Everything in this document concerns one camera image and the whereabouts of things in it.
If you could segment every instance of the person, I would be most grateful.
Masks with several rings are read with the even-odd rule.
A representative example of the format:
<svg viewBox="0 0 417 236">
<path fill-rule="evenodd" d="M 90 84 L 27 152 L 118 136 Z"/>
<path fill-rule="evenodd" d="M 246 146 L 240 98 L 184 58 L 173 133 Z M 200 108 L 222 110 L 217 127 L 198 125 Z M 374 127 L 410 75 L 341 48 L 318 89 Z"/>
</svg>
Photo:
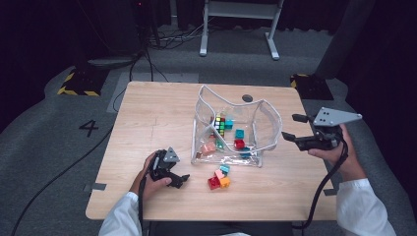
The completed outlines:
<svg viewBox="0 0 417 236">
<path fill-rule="evenodd" d="M 348 134 L 345 125 L 340 125 L 343 131 L 343 138 L 348 145 L 348 157 L 339 168 L 339 172 L 343 178 L 343 182 L 339 185 L 336 197 L 337 223 L 344 230 L 346 235 L 395 235 L 395 232 L 387 219 L 387 210 L 384 204 L 375 195 L 366 173 L 358 161 L 356 151 L 352 145 L 352 140 Z M 308 154 L 329 161 L 332 165 L 338 161 L 342 143 L 332 150 L 310 149 Z M 145 164 L 144 169 L 150 163 L 153 154 L 151 154 Z M 119 202 L 113 207 L 104 219 L 99 235 L 142 235 L 142 225 L 138 220 L 138 191 L 141 179 L 144 176 L 144 170 L 139 172 L 132 184 L 129 193 L 123 196 Z M 170 178 L 163 178 L 152 181 L 147 178 L 143 199 L 144 202 L 151 198 L 158 189 L 165 187 L 171 182 Z M 202 235 L 201 232 L 208 232 L 206 235 L 277 235 L 280 231 L 284 231 L 282 235 L 292 235 L 292 231 L 288 231 L 287 225 L 281 225 L 276 222 L 265 222 L 267 225 L 257 226 L 256 222 L 161 222 L 156 225 L 158 233 L 154 235 L 174 235 L 175 228 L 184 229 L 178 235 Z M 199 232 L 190 232 L 198 228 Z M 255 230 L 265 230 L 263 233 L 247 230 L 252 228 Z"/>
</svg>

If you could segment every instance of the white sleeve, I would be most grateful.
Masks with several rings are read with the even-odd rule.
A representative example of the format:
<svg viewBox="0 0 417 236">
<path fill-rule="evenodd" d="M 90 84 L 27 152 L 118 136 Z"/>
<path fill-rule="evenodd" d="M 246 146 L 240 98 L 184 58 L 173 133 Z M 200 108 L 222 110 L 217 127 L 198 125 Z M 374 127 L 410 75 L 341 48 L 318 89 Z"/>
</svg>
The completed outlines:
<svg viewBox="0 0 417 236">
<path fill-rule="evenodd" d="M 387 209 L 368 179 L 341 183 L 336 206 L 337 223 L 346 235 L 395 235 L 387 219 Z"/>
<path fill-rule="evenodd" d="M 142 236 L 136 194 L 129 192 L 117 202 L 104 219 L 98 235 Z"/>
</svg>

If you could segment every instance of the transparent container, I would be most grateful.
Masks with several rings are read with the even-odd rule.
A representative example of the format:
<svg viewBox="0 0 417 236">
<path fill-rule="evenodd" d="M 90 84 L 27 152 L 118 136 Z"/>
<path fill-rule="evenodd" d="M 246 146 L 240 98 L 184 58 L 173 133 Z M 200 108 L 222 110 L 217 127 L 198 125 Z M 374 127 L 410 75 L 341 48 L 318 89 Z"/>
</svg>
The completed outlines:
<svg viewBox="0 0 417 236">
<path fill-rule="evenodd" d="M 196 104 L 191 162 L 262 167 L 264 151 L 276 147 L 281 129 L 279 113 L 266 100 L 234 104 L 204 85 Z"/>
</svg>

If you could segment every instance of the power cord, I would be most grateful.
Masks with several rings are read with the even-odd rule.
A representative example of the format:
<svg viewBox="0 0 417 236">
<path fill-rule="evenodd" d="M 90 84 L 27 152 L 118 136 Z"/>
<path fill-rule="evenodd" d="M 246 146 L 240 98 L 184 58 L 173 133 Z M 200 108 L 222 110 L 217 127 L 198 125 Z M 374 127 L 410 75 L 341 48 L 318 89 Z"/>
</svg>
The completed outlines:
<svg viewBox="0 0 417 236">
<path fill-rule="evenodd" d="M 55 180 L 57 180 L 59 177 L 64 175 L 68 170 L 73 168 L 76 164 L 78 164 L 80 161 L 85 159 L 87 156 L 89 156 L 98 146 L 101 145 L 101 143 L 104 142 L 104 140 L 107 138 L 108 135 L 110 135 L 111 131 L 113 130 L 113 126 L 110 128 L 110 130 L 105 134 L 105 136 L 92 148 L 90 149 L 86 154 L 84 154 L 82 157 L 80 157 L 78 160 L 76 160 L 74 163 L 72 163 L 70 166 L 68 166 L 66 169 L 64 169 L 61 173 L 59 173 L 57 176 L 55 176 L 53 179 L 51 179 L 43 188 L 41 188 L 28 202 L 28 204 L 25 206 L 24 210 L 22 211 L 21 215 L 18 218 L 18 221 L 16 222 L 13 231 L 12 236 L 16 234 L 16 231 L 18 230 L 19 224 L 21 223 L 26 211 L 29 209 L 30 205 L 34 202 L 34 200 L 47 188 L 49 187 Z"/>
<path fill-rule="evenodd" d="M 336 173 L 336 171 L 340 168 L 340 166 L 343 164 L 343 162 L 346 160 L 346 158 L 348 156 L 348 146 L 347 146 L 346 141 L 343 138 L 341 138 L 340 141 L 343 143 L 343 149 L 342 149 L 341 154 L 340 154 L 340 159 L 337 161 L 337 163 L 334 165 L 334 167 L 331 169 L 331 171 L 325 176 L 325 178 L 320 183 L 320 185 L 319 185 L 319 187 L 316 191 L 316 194 L 314 195 L 312 206 L 310 208 L 310 214 L 309 214 L 309 217 L 308 217 L 307 221 L 305 223 L 302 223 L 301 226 L 292 225 L 293 229 L 303 230 L 303 234 L 304 234 L 304 229 L 309 227 L 311 222 L 313 221 L 313 215 L 314 215 L 314 211 L 316 209 L 317 201 L 319 200 L 320 193 L 322 192 L 323 188 L 325 187 L 325 184 L 334 175 L 334 173 Z"/>
</svg>

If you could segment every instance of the wooden table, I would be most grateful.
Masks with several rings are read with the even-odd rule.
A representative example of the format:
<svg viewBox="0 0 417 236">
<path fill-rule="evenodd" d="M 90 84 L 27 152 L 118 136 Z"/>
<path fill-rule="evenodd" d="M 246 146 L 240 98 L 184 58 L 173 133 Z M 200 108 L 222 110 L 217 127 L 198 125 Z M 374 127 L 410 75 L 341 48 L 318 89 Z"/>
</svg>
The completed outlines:
<svg viewBox="0 0 417 236">
<path fill-rule="evenodd" d="M 156 149 L 173 147 L 181 161 L 171 171 L 191 177 L 180 189 L 167 187 L 145 203 L 147 220 L 305 220 L 320 182 L 327 174 L 321 159 L 300 151 L 279 138 L 276 149 L 266 151 L 262 168 L 232 165 L 229 188 L 211 190 L 217 164 L 191 163 L 193 119 L 202 85 L 129 83 L 96 183 L 87 217 L 103 219 L 129 190 L 146 157 Z M 283 131 L 310 136 L 309 124 L 291 115 L 305 114 L 294 88 L 208 85 L 234 103 L 242 95 L 266 99 L 282 117 Z M 330 182 L 325 189 L 332 189 Z M 335 219 L 335 196 L 320 196 L 314 219 Z"/>
</svg>

